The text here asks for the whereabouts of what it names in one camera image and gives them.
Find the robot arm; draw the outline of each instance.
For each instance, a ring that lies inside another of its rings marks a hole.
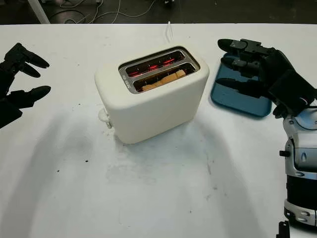
[[[22,115],[20,108],[32,107],[51,89],[49,86],[41,86],[29,92],[19,90],[7,95],[15,75],[19,71],[31,77],[40,77],[40,74],[27,63],[41,68],[50,66],[44,59],[28,51],[20,43],[6,53],[4,62],[0,63],[0,128],[18,119]]]
[[[259,81],[250,79],[239,82],[220,78],[216,83],[251,97],[269,98],[276,104],[273,111],[275,117],[284,118],[283,126],[288,136],[285,150],[280,151],[280,155],[285,157],[287,175],[284,214],[291,222],[316,227],[317,107],[310,104],[315,100],[317,90],[275,48],[265,48],[260,42],[245,39],[221,39],[218,45],[222,50],[239,57],[222,58],[224,65],[245,77],[258,76]]]

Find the blue tray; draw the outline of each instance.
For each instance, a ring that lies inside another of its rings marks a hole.
[[[235,56],[225,54],[231,58],[237,59]],[[216,79],[218,78],[234,78],[235,80],[245,82],[249,78],[240,75],[240,72],[233,71],[222,63],[220,64]],[[253,77],[252,80],[258,80],[258,77]],[[222,86],[218,83],[213,84],[211,91],[211,100],[221,106],[238,110],[257,117],[265,117],[271,112],[272,103],[265,97],[253,98],[247,95],[240,94],[238,91]]]

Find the white toaster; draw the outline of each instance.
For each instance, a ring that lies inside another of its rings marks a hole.
[[[209,68],[188,47],[169,45],[105,65],[95,82],[105,109],[99,118],[133,144],[191,120]]]

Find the white table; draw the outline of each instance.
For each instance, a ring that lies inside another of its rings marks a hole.
[[[166,25],[0,26],[51,66],[11,89],[51,92],[0,130],[1,238],[274,238],[286,198],[282,120],[252,119],[209,100],[220,38],[281,49],[314,87],[317,26],[172,25],[211,73],[193,121],[123,145],[98,120],[94,73],[113,58],[166,43]],[[312,238],[292,228],[292,238]]]

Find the toaster slot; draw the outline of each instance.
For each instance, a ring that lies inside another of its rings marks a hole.
[[[191,63],[183,63],[166,71],[144,77],[133,82],[133,86],[138,92],[145,92],[185,77],[197,71]]]
[[[144,73],[156,70],[158,68],[162,68],[168,66],[172,63],[176,63],[185,58],[181,51],[173,51],[171,53],[158,56],[154,59],[150,59],[139,63],[137,65],[126,68],[126,73],[129,77],[137,77]]]

